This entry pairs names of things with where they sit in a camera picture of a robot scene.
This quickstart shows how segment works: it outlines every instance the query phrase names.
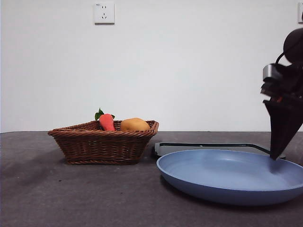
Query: wicker basket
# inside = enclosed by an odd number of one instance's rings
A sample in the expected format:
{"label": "wicker basket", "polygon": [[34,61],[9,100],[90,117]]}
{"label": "wicker basket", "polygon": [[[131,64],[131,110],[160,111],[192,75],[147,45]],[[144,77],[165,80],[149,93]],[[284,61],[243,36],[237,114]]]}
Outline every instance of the wicker basket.
{"label": "wicker basket", "polygon": [[53,136],[69,164],[129,165],[139,162],[149,140],[158,132],[159,123],[146,121],[147,131],[119,131],[121,121],[114,121],[116,131],[102,131],[99,121],[92,121],[48,132]]}

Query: black cable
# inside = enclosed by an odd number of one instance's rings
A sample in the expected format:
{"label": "black cable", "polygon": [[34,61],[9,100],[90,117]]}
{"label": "black cable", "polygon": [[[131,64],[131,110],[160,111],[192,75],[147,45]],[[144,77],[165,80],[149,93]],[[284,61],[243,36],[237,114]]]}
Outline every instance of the black cable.
{"label": "black cable", "polygon": [[301,38],[299,38],[299,40],[296,43],[294,43],[291,47],[289,47],[286,51],[284,51],[282,54],[279,55],[279,57],[276,59],[276,64],[279,63],[279,61],[283,57],[283,55],[285,55],[287,52],[289,52],[291,49],[293,49],[295,46],[297,46],[302,40],[303,40],[303,35],[301,36]]}

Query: carrot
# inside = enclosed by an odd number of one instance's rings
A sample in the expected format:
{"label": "carrot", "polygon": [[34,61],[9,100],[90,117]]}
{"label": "carrot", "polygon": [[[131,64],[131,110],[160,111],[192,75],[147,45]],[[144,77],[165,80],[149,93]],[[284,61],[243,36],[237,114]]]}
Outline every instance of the carrot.
{"label": "carrot", "polygon": [[114,118],[115,116],[106,113],[104,114],[103,111],[99,108],[99,111],[95,113],[95,120],[98,120],[99,118],[99,123],[100,126],[106,130],[106,131],[116,131],[115,126],[114,126]]}
{"label": "carrot", "polygon": [[114,119],[113,116],[110,115],[109,113],[103,114],[100,116],[99,118],[99,122],[101,127],[104,130],[108,130],[108,131],[116,131],[115,127],[114,127]]}

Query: plate rim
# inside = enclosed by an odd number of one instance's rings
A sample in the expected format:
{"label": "plate rim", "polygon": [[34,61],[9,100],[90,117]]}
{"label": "plate rim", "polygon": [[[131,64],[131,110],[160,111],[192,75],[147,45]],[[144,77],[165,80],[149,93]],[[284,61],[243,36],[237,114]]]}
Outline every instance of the plate rim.
{"label": "plate rim", "polygon": [[[235,153],[245,153],[245,154],[251,154],[251,155],[256,155],[256,156],[263,156],[263,157],[268,157],[270,158],[268,155],[263,155],[263,154],[255,154],[255,153],[251,153],[251,152],[246,152],[246,151],[237,151],[237,150],[222,150],[222,149],[195,149],[195,150],[181,150],[181,151],[176,151],[176,152],[173,152],[173,153],[169,153],[169,154],[166,154],[166,155],[163,155],[161,156],[158,160],[157,160],[157,167],[158,169],[167,174],[168,176],[171,176],[175,179],[178,179],[178,180],[181,180],[181,181],[184,181],[184,182],[187,182],[187,183],[191,183],[191,184],[195,184],[195,185],[199,185],[199,186],[205,186],[205,187],[209,187],[209,188],[216,188],[216,189],[223,189],[223,190],[232,190],[232,191],[241,191],[241,192],[280,192],[280,191],[288,191],[288,190],[294,190],[294,189],[298,189],[298,188],[301,188],[303,187],[303,183],[297,185],[297,186],[293,186],[293,187],[287,187],[287,188],[284,188],[284,189],[273,189],[273,190],[247,190],[247,189],[235,189],[235,188],[227,188],[227,187],[217,187],[217,186],[213,186],[213,185],[206,185],[206,184],[200,184],[200,183],[196,183],[196,182],[192,182],[192,181],[188,181],[188,180],[183,180],[183,179],[180,179],[179,177],[176,177],[175,175],[173,174],[170,174],[168,173],[166,170],[164,170],[159,162],[165,158],[166,156],[169,156],[169,155],[174,155],[175,153],[181,153],[181,152],[189,152],[189,151],[227,151],[227,152],[235,152]],[[279,159],[279,161],[281,162],[288,162],[292,165],[295,165],[295,166],[298,166],[299,168],[302,169],[303,171],[303,166],[299,165],[299,164],[296,164],[294,162],[291,162],[291,161],[288,161],[288,160],[285,160],[285,159]]]}

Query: wall outlet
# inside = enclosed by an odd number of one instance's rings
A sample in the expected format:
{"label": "wall outlet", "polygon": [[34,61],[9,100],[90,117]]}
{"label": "wall outlet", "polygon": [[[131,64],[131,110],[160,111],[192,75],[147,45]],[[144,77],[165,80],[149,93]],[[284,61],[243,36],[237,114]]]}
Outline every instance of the wall outlet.
{"label": "wall outlet", "polygon": [[298,22],[303,24],[303,1],[299,2]]}
{"label": "wall outlet", "polygon": [[96,3],[94,5],[95,25],[115,23],[115,4],[112,1]]}

